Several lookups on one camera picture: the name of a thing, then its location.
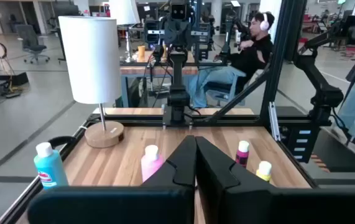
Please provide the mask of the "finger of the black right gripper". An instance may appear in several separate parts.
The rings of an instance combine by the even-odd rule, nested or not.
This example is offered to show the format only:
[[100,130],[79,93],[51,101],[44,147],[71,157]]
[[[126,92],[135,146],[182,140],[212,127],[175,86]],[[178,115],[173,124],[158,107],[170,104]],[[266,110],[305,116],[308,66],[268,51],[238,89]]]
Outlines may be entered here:
[[166,45],[177,45],[178,44],[178,27],[177,27],[177,21],[168,19],[165,22],[165,27],[164,27],[164,42]]
[[178,46],[190,47],[191,45],[191,22],[178,21]]

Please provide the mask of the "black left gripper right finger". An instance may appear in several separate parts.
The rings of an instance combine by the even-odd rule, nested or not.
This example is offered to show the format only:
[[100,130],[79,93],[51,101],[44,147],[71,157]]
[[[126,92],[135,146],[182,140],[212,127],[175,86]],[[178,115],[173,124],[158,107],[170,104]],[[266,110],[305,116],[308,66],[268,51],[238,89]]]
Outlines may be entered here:
[[275,187],[196,138],[196,178],[207,223],[352,223],[355,190]]

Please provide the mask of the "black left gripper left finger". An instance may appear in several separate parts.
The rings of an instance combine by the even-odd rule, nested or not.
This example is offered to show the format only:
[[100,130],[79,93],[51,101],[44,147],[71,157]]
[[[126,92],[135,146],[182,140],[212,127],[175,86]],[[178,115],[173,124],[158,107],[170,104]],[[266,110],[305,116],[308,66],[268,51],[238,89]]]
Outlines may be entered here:
[[140,186],[58,187],[29,204],[29,223],[193,223],[196,139],[187,136]]

